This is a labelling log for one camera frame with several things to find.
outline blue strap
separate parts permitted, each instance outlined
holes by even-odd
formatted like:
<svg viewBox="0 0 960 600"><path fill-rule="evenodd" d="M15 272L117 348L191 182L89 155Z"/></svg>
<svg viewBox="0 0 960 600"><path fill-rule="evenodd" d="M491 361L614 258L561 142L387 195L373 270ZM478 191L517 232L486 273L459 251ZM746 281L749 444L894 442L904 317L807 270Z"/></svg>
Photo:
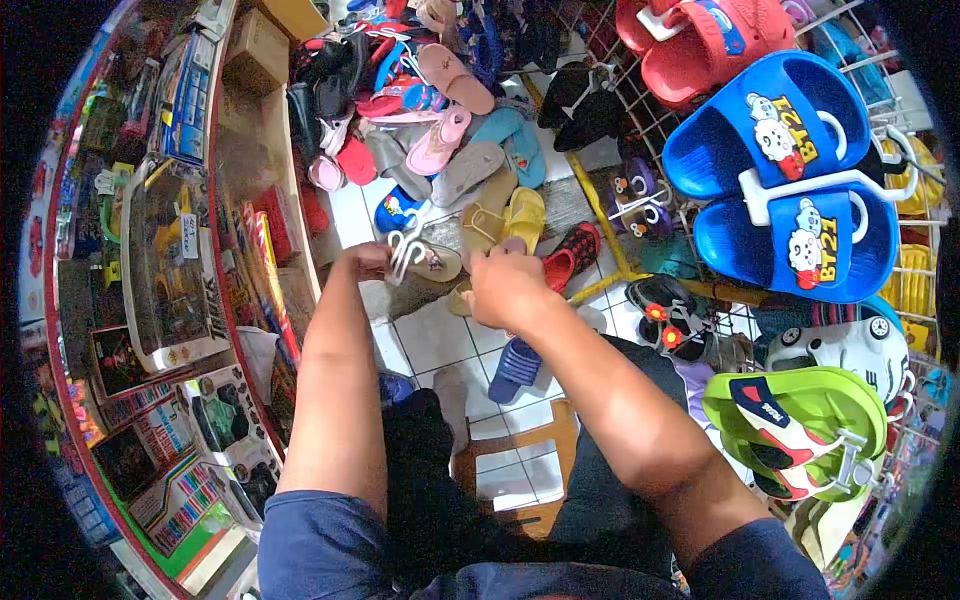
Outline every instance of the blue strap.
<svg viewBox="0 0 960 600"><path fill-rule="evenodd" d="M786 60L802 59L775 58L755 63L709 101L743 140L766 188L839 170L827 125L784 69ZM804 76L833 76L817 67ZM819 104L828 111L828 102Z"/></svg>
<svg viewBox="0 0 960 600"><path fill-rule="evenodd" d="M774 245L771 289L822 299L826 289L845 287L854 230L850 192L790 196L767 207ZM811 293L814 288L819 293Z"/></svg>

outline yellow slipper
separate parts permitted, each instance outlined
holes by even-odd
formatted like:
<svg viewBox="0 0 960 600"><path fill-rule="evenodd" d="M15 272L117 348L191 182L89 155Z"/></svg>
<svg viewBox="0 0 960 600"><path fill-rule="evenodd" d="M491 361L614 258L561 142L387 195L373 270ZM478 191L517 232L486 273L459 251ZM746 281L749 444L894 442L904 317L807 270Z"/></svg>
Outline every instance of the yellow slipper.
<svg viewBox="0 0 960 600"><path fill-rule="evenodd" d="M526 243L527 256L532 256L546 225L546 208L540 194L529 187L518 187L503 209L503 220L497 243L515 235Z"/></svg>

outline gray slipper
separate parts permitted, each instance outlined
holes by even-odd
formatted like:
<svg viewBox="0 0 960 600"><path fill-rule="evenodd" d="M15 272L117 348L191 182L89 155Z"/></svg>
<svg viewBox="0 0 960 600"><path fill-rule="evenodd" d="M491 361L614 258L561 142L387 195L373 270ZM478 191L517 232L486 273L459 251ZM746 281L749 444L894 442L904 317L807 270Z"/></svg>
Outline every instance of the gray slipper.
<svg viewBox="0 0 960 600"><path fill-rule="evenodd" d="M433 186L426 177L407 168L407 155L395 139L387 133L373 131L367 132L364 143L373 155L373 168L378 177L394 178L414 202L430 198Z"/></svg>
<svg viewBox="0 0 960 600"><path fill-rule="evenodd" d="M506 159L503 149L493 142L470 142L433 180L430 202L450 206L472 187L493 175Z"/></svg>

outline red flower decoration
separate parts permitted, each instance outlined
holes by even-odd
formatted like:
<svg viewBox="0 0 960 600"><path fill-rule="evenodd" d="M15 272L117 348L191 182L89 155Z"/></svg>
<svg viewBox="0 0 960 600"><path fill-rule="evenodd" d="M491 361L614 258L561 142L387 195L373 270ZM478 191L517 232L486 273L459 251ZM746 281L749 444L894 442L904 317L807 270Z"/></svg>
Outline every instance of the red flower decoration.
<svg viewBox="0 0 960 600"><path fill-rule="evenodd" d="M677 327L670 325L663 330L663 335L660 338L663 340L663 345L672 350L680 345L684 335Z"/></svg>
<svg viewBox="0 0 960 600"><path fill-rule="evenodd" d="M644 312L649 319L654 321L666 321L666 311L663 310L663 307L656 302L650 302L647 304Z"/></svg>

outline cardboard box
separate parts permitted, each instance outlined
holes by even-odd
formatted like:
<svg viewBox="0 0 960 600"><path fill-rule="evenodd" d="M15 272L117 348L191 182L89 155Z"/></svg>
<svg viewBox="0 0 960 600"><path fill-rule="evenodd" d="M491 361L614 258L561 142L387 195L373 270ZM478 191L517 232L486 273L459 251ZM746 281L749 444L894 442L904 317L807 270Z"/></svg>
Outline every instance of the cardboard box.
<svg viewBox="0 0 960 600"><path fill-rule="evenodd" d="M224 79L254 96L269 94L289 77L290 38L253 9L233 24Z"/></svg>
<svg viewBox="0 0 960 600"><path fill-rule="evenodd" d="M281 27L290 32L297 41L306 41L330 29L320 11L310 0L262 0Z"/></svg>

